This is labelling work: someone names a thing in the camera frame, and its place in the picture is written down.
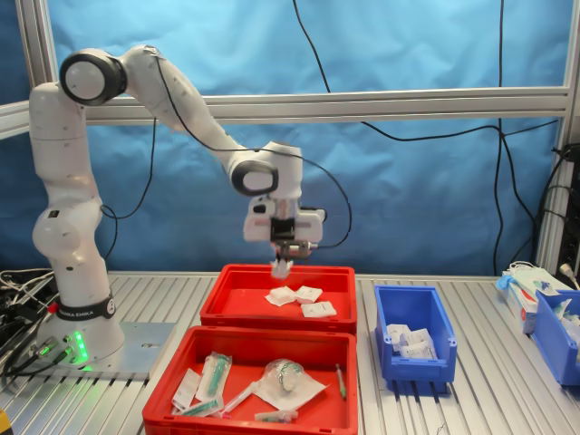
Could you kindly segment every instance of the blue backdrop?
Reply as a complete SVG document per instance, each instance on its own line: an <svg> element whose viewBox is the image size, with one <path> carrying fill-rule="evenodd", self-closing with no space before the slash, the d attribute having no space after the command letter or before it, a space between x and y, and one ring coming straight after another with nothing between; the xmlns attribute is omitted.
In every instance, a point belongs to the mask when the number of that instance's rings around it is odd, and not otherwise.
<svg viewBox="0 0 580 435"><path fill-rule="evenodd" d="M323 92L324 84L290 0L220 2L50 2L59 61L99 47L122 54L154 44L204 94ZM499 1L299 0L334 92L495 86ZM11 2L0 4L10 21ZM504 85L560 85L566 63L569 0L507 2ZM10 55L22 56L17 27L0 26ZM23 63L0 74L19 83ZM15 86L0 88L12 101ZM550 120L505 120L505 132ZM445 134L494 120L398 121L375 125L401 137ZM399 143L360 123L226 126L236 140L261 146L285 140L329 169L353 206L348 241L317 252L313 263L354 266L361 273L487 275L498 232L493 181L498 135L481 130L448 139ZM537 209L551 163L556 126L507 138L519 193ZM90 127L92 165L103 201L131 211L149 170L151 127ZM44 262L32 244L46 206L27 137L0 142L0 266ZM499 195L506 222L499 264L529 237L531 224L513 195L503 154ZM346 206L333 183L305 167L304 203L326 208L325 243L340 239ZM231 262L265 262L270 248L242 238L247 199L194 141L158 130L155 176L141 210L120 223L112 269L218 270ZM96 235L104 254L113 223Z"/></svg>

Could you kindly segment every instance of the aluminum frame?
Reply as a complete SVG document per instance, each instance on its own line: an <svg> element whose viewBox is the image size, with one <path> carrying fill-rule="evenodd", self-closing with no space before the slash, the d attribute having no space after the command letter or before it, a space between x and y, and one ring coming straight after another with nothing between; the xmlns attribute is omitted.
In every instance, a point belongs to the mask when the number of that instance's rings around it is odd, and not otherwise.
<svg viewBox="0 0 580 435"><path fill-rule="evenodd" d="M15 3L31 86L54 81L58 76L58 62L46 0L15 0ZM580 113L576 109L579 5L580 0L574 0L564 86L204 98L222 124L560 117L556 146L561 148L564 143L580 139ZM27 111L27 101L0 106L0 139L28 130L23 109ZM89 108L87 115L90 125L139 125L149 124L152 119L130 97L118 97L102 107ZM555 183L569 186L571 177L572 165L565 163ZM547 205L565 214L567 191L554 189ZM563 229L559 217L546 216L537 261L550 272L556 271Z"/></svg>

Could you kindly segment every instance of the green led light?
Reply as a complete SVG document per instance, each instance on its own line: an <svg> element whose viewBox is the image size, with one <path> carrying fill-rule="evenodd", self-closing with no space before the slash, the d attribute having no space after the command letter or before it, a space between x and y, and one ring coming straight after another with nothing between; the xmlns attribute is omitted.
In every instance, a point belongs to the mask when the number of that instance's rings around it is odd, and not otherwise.
<svg viewBox="0 0 580 435"><path fill-rule="evenodd" d="M81 333L76 331L74 333L74 338L76 338L76 344L77 344L79 351L80 351L80 354L81 354L81 358L78 359L76 361L76 363L79 363L79 364L84 363L85 361L87 361L89 359L89 354L87 353L87 351L85 349L84 340L82 339Z"/></svg>

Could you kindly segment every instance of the packaged medical item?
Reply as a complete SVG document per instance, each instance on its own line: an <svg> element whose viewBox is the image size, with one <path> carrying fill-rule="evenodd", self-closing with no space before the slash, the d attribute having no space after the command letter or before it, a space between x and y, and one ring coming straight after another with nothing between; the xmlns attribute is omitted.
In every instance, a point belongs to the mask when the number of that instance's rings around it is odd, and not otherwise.
<svg viewBox="0 0 580 435"><path fill-rule="evenodd" d="M330 315L336 315L333 305L328 302L318 302L316 304L304 304L300 305L302 308L302 314L304 317L328 317Z"/></svg>
<svg viewBox="0 0 580 435"><path fill-rule="evenodd" d="M201 382L199 383L196 398L199 401L211 401L216 399L217 396L221 396L224 393L227 375L231 366L231 356L212 352L203 365Z"/></svg>
<svg viewBox="0 0 580 435"><path fill-rule="evenodd" d="M199 381L201 380L201 376L195 373L193 370L188 369L183 376L183 380L178 387L171 403L175 406L178 410L184 411L186 408L189 408L191 405L191 401L196 396L196 391L198 390Z"/></svg>
<svg viewBox="0 0 580 435"><path fill-rule="evenodd" d="M229 403L226 405L224 410L221 412L222 416L224 414L234 410L236 408L236 406L239 405L245 399L247 399L250 394L253 394L254 392L256 392L257 387L258 387L258 382L250 383L245 390L240 392L234 399L229 401Z"/></svg>
<svg viewBox="0 0 580 435"><path fill-rule="evenodd" d="M296 301L298 301L298 304L313 304L322 293L323 291L320 288L303 285L296 292Z"/></svg>
<svg viewBox="0 0 580 435"><path fill-rule="evenodd" d="M346 387L344 386L343 371L341 370L340 364L336 364L336 376L338 377L338 388L340 389L341 396L346 400Z"/></svg>
<svg viewBox="0 0 580 435"><path fill-rule="evenodd" d="M392 349L395 352L400 352L401 347L399 345L401 334L410 333L411 329L406 324L389 324L387 326L387 334L391 336Z"/></svg>
<svg viewBox="0 0 580 435"><path fill-rule="evenodd" d="M296 410L325 388L300 364L276 360L266 366L256 396L279 410Z"/></svg>
<svg viewBox="0 0 580 435"><path fill-rule="evenodd" d="M570 314L567 311L564 313L564 318L569 320L576 326L580 326L580 316L578 314Z"/></svg>
<svg viewBox="0 0 580 435"><path fill-rule="evenodd" d="M555 279L541 267L515 263L510 265L507 273L517 281L520 287L534 297L536 290L546 296L559 295L558 290L572 290L572 288Z"/></svg>
<svg viewBox="0 0 580 435"><path fill-rule="evenodd" d="M289 423L298 418L298 411L274 411L261 412L254 416L256 421L273 422L273 423Z"/></svg>
<svg viewBox="0 0 580 435"><path fill-rule="evenodd" d="M413 346L414 344L430 341L431 336L426 328L417 331L402 333L400 337L400 346Z"/></svg>
<svg viewBox="0 0 580 435"><path fill-rule="evenodd" d="M266 300L276 306L290 304L296 300L296 293L288 287L278 287L270 290L270 294L266 295Z"/></svg>
<svg viewBox="0 0 580 435"><path fill-rule="evenodd" d="M192 417L206 417L209 414L220 411L224 407L224 400L221 394L211 401L196 403L184 410L180 415L189 415Z"/></svg>
<svg viewBox="0 0 580 435"><path fill-rule="evenodd" d="M571 302L572 299L566 299L565 301L562 301L560 304L558 304L556 308L554 308L554 314L558 320L562 320L562 317L564 317L564 312Z"/></svg>
<svg viewBox="0 0 580 435"><path fill-rule="evenodd" d="M431 338L425 342L411 344L409 346L401 346L402 358L421 358L424 360L436 360L437 353L435 352L435 345Z"/></svg>
<svg viewBox="0 0 580 435"><path fill-rule="evenodd" d="M504 275L496 282L507 306L519 323L523 334L531 334L536 328L537 300L536 294L523 289L511 275Z"/></svg>

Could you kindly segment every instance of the medicine box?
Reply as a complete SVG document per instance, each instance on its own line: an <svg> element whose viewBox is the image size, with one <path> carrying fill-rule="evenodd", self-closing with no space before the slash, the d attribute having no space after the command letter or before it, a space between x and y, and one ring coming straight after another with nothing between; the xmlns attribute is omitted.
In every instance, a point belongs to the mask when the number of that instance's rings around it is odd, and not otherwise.
<svg viewBox="0 0 580 435"><path fill-rule="evenodd" d="M505 290L500 290L506 299L507 306L516 317L519 330L531 334L536 327L537 300L517 283L509 283Z"/></svg>

